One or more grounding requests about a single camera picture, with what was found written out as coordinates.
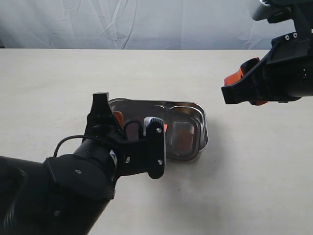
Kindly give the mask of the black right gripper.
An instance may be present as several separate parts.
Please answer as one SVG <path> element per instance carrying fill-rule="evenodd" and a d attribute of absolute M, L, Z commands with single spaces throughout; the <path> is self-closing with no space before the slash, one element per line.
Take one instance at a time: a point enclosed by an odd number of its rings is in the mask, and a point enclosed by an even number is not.
<path fill-rule="evenodd" d="M 313 34 L 292 32 L 272 40 L 262 58 L 242 63 L 224 79 L 226 104 L 292 102 L 313 95 Z"/>

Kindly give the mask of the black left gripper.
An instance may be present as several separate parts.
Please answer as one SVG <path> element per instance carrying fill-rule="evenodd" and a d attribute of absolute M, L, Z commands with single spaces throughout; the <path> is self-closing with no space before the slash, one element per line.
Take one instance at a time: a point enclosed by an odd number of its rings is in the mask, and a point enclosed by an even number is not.
<path fill-rule="evenodd" d="M 88 163 L 106 176 L 118 176 L 121 153 L 118 141 L 126 139 L 123 126 L 122 112 L 111 110 L 109 93 L 94 93 L 82 143 L 73 153 L 74 172 L 83 174 L 83 164 Z"/>

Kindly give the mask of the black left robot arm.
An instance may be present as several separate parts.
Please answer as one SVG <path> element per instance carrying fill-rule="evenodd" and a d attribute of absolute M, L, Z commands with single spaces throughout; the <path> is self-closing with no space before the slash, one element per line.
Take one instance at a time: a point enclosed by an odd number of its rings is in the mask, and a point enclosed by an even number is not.
<path fill-rule="evenodd" d="M 123 138 L 108 94 L 95 93 L 73 153 L 42 163 L 1 157 L 1 234 L 86 235 L 114 198 Z"/>

